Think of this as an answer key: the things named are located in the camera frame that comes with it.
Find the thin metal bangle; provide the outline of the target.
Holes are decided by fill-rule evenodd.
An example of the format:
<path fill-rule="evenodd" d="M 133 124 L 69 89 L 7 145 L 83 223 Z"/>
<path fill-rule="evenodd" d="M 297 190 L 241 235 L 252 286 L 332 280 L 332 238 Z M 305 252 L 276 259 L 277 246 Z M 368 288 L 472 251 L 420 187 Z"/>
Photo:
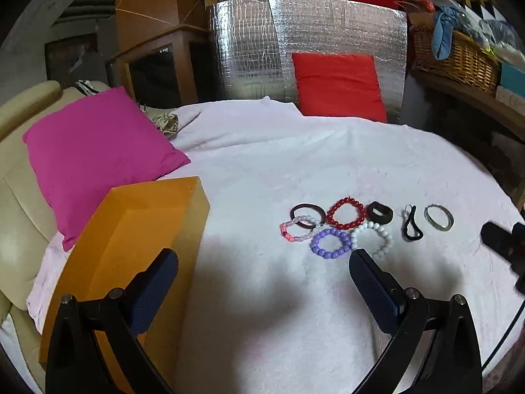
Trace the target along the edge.
<path fill-rule="evenodd" d="M 433 228 L 441 232 L 450 231 L 455 224 L 452 212 L 439 204 L 430 204 L 425 207 L 424 216 Z"/>

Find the black scrunchie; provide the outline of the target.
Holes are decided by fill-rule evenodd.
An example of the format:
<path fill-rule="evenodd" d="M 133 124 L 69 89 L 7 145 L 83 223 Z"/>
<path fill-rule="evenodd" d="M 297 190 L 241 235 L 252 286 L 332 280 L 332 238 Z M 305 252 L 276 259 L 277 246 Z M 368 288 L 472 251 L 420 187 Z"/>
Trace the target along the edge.
<path fill-rule="evenodd" d="M 369 222 L 387 225 L 393 220 L 393 210 L 377 201 L 370 203 L 366 209 Z"/>

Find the wooden shelf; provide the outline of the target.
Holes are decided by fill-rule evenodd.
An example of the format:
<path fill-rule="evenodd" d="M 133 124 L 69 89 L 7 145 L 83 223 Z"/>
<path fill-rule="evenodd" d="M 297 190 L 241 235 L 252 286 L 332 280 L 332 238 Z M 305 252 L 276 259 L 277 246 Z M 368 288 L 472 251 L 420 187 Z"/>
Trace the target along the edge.
<path fill-rule="evenodd" d="M 497 100 L 491 94 L 421 69 L 411 69 L 411 75 L 423 86 L 452 96 L 482 111 L 502 124 L 518 141 L 524 142 L 524 115 Z"/>

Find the orange cardboard tray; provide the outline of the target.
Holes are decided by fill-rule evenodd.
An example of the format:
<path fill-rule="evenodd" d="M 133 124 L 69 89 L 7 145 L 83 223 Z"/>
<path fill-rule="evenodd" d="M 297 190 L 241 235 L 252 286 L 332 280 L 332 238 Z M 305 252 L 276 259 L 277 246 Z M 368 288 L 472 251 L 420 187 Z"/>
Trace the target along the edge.
<path fill-rule="evenodd" d="M 52 328 L 62 295 L 79 301 L 100 299 L 114 287 L 126 287 L 162 249 L 170 248 L 179 258 L 177 277 L 138 341 L 174 388 L 181 330 L 209 208 L 198 177 L 113 188 L 76 241 L 52 294 L 40 344 L 42 367 L 50 367 Z"/>

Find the teal box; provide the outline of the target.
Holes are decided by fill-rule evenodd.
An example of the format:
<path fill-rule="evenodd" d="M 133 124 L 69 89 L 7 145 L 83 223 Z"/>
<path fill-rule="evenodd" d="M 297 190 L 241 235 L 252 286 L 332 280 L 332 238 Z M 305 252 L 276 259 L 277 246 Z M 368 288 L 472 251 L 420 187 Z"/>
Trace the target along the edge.
<path fill-rule="evenodd" d="M 525 72 L 515 68 L 514 65 L 503 62 L 501 70 L 500 85 L 513 92 L 514 94 L 520 95 L 522 98 L 525 97 Z"/>

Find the pale pink blanket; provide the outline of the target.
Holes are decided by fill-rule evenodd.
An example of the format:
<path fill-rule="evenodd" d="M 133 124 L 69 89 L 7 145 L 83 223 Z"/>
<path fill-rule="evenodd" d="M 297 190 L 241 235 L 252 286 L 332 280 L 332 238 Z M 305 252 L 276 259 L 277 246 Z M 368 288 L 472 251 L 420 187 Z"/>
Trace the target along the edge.
<path fill-rule="evenodd" d="M 183 127 L 165 138 L 190 164 L 156 181 L 198 177 L 210 208 L 174 391 L 354 391 L 388 341 L 350 277 L 360 248 L 427 298 L 463 295 L 488 370 L 517 343 L 524 316 L 516 278 L 480 229 L 488 221 L 511 228 L 520 213 L 460 148 L 406 125 L 306 117 L 269 98 L 177 114 Z M 369 222 L 374 201 L 393 210 L 389 224 Z M 427 222 L 430 204 L 452 212 L 450 231 Z M 406 205 L 416 206 L 419 241 L 402 237 Z M 41 340 L 74 248 L 62 240 L 57 230 L 26 300 Z"/>

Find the wicker basket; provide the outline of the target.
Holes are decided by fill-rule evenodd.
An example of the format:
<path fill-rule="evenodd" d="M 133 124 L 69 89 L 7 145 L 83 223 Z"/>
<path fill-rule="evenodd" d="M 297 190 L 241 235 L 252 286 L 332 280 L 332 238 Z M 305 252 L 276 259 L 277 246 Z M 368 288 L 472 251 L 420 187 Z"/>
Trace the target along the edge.
<path fill-rule="evenodd" d="M 409 33 L 414 42 L 415 69 L 496 94 L 501 64 L 471 38 L 454 31 L 449 57 L 436 60 L 431 51 L 433 28 L 412 26 Z"/>

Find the magenta cushion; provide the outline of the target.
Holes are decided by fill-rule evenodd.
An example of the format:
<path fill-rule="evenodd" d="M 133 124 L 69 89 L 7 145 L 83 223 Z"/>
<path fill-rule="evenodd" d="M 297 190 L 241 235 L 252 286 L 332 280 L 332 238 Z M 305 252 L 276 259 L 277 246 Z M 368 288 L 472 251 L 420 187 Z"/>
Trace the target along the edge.
<path fill-rule="evenodd" d="M 122 87 L 43 117 L 22 140 L 64 250 L 75 245 L 112 188 L 153 182 L 190 164 Z"/>

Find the blue cloth in basket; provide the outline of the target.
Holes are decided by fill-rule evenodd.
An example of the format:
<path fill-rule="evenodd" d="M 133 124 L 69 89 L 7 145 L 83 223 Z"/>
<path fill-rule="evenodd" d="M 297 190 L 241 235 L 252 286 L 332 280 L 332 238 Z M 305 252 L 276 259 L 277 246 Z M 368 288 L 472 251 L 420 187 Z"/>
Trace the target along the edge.
<path fill-rule="evenodd" d="M 457 9 L 455 6 L 440 6 L 433 20 L 431 51 L 435 60 L 446 60 L 450 57 L 453 31 L 457 25 Z"/>

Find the small red cushion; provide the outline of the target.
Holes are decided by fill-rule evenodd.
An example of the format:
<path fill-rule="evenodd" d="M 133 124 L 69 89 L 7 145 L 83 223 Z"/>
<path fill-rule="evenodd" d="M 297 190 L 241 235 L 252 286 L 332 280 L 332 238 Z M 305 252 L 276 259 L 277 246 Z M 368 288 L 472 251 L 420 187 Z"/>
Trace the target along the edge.
<path fill-rule="evenodd" d="M 387 121 L 373 56 L 294 53 L 292 60 L 304 116 Z"/>

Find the patterned fabric piece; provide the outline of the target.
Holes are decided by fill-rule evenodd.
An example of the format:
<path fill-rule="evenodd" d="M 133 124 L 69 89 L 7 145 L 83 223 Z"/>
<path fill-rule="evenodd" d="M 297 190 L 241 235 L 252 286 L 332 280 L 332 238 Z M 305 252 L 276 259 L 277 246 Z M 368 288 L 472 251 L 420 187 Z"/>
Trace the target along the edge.
<path fill-rule="evenodd" d="M 174 109 L 155 109 L 146 105 L 140 105 L 139 108 L 156 126 L 157 130 L 166 137 L 175 136 L 178 133 L 179 118 Z"/>

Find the wooden cabinet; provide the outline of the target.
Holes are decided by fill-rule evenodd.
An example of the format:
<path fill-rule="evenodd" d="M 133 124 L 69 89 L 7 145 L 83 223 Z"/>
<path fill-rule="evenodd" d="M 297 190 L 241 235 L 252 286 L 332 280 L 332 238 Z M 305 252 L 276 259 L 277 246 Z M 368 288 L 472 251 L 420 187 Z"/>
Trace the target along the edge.
<path fill-rule="evenodd" d="M 215 61 L 208 30 L 182 24 L 111 59 L 117 81 L 137 103 L 157 109 L 214 100 Z"/>

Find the silver foil insulation panel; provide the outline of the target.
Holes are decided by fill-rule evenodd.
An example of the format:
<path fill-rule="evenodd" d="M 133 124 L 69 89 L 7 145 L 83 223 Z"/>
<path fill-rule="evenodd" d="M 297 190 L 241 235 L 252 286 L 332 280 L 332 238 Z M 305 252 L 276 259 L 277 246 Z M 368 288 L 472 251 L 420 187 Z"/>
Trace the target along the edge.
<path fill-rule="evenodd" d="M 209 10 L 218 94 L 297 102 L 295 53 L 369 54 L 387 118 L 400 118 L 408 23 L 404 12 L 349 0 L 228 0 Z"/>

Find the brown wooden pillar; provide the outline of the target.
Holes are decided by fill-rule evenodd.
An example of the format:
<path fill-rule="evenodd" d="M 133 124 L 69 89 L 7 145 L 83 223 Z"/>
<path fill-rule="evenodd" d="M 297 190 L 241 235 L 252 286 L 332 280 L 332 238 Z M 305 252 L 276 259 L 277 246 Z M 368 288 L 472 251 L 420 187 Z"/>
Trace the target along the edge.
<path fill-rule="evenodd" d="M 121 52 L 181 24 L 206 26 L 202 0 L 116 0 L 116 33 Z"/>

